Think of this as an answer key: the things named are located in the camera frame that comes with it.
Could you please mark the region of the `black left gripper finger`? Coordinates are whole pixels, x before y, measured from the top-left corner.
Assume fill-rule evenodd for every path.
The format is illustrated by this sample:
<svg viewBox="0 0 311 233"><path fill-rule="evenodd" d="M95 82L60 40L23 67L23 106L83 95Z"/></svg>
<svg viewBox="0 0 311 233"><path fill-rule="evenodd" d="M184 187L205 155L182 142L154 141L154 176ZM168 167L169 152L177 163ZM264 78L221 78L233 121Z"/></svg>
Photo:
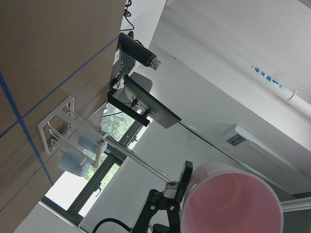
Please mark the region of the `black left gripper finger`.
<svg viewBox="0 0 311 233"><path fill-rule="evenodd" d="M178 188L175 194L175 201L178 203L182 202L184 194L186 192L188 183L190 181L191 175L193 171L193 163L190 161L185 161L183 171L181 172L181 176L179 179Z"/></svg>

